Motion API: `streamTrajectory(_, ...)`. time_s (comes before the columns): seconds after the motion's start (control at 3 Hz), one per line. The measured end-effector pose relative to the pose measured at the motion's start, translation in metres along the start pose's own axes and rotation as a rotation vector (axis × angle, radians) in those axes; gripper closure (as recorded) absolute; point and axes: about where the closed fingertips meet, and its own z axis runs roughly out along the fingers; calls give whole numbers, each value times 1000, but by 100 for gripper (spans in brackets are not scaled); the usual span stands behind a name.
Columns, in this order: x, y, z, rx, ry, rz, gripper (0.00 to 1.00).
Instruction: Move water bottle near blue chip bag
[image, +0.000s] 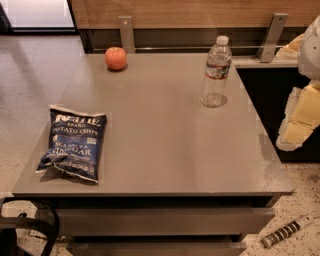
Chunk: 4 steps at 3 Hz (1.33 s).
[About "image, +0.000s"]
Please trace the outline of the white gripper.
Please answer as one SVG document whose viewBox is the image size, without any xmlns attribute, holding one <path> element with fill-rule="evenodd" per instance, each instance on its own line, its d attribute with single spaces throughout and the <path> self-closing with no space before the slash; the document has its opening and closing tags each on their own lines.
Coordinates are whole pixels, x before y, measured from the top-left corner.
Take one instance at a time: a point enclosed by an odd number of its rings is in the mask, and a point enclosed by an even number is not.
<svg viewBox="0 0 320 256">
<path fill-rule="evenodd" d="M 276 56 L 298 58 L 298 70 L 311 80 L 320 79 L 320 15 L 301 34 L 282 47 Z M 311 81 L 303 89 L 294 87 L 285 107 L 276 146 L 283 151 L 294 151 L 320 125 L 320 82 Z"/>
</svg>

